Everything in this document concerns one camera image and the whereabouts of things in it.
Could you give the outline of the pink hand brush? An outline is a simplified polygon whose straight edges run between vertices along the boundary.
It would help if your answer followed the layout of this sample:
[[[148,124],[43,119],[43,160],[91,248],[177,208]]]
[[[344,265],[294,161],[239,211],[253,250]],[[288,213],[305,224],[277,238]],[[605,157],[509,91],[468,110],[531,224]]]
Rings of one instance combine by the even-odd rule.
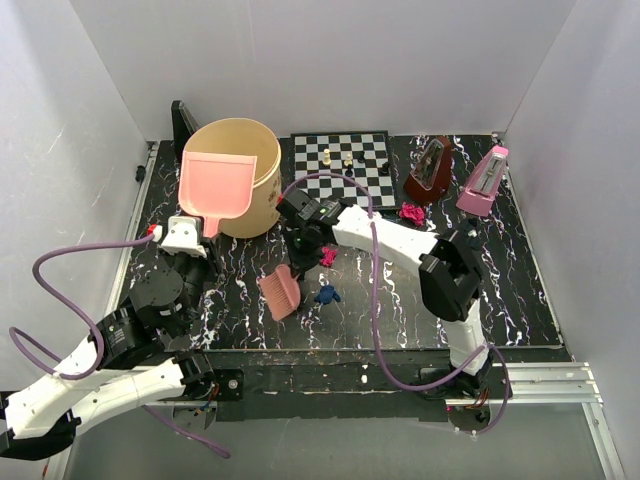
[[[258,285],[275,321],[282,321],[299,307],[299,283],[288,265],[278,265],[271,274],[261,278]]]

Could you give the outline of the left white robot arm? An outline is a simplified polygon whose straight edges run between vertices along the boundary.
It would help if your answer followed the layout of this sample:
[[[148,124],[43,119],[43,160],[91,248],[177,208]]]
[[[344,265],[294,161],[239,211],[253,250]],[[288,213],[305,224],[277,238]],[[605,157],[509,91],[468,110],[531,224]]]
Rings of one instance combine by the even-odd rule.
[[[218,265],[209,249],[162,253],[118,308],[96,325],[53,373],[1,395],[1,455],[42,460],[70,447],[95,426],[157,400],[208,401],[216,373],[198,351],[165,351],[163,338],[186,335],[197,318],[204,283]]]

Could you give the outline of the pink dustpan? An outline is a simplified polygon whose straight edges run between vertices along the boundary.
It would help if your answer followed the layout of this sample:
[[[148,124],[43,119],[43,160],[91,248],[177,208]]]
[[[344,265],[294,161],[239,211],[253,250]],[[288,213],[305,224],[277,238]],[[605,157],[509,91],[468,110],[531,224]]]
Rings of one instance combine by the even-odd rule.
[[[203,219],[202,235],[215,237],[222,219],[235,219],[251,205],[257,157],[184,151],[178,200]]]

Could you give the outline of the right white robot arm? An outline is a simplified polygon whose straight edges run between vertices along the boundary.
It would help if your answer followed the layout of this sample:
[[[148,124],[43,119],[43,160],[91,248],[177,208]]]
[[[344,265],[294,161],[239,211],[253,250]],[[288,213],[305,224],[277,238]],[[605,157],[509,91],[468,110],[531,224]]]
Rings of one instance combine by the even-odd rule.
[[[388,369],[381,346],[374,350],[389,381],[413,392],[447,388],[475,397],[489,384],[492,356],[479,317],[482,271],[469,239],[462,230],[441,235],[413,230],[343,201],[319,202],[294,188],[276,206],[285,223],[289,260],[260,281],[275,320],[291,315],[300,305],[299,283],[319,264],[322,249],[330,244],[372,254],[401,266],[420,284],[425,308],[444,323],[449,346],[449,373],[422,385],[407,385]]]

